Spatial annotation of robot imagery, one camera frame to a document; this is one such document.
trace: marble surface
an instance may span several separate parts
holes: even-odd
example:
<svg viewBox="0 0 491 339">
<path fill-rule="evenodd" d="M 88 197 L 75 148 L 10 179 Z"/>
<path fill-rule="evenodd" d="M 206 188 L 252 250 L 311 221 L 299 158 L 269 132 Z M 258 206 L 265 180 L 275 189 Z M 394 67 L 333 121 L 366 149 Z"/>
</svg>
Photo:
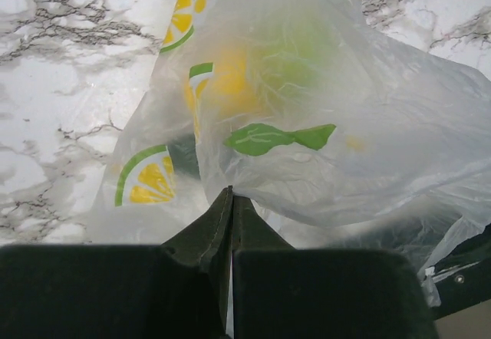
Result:
<svg viewBox="0 0 491 339">
<path fill-rule="evenodd" d="M 83 242 L 175 0 L 2 0 L 0 245 Z M 491 0 L 364 0 L 367 22 L 491 79 Z"/>
</svg>

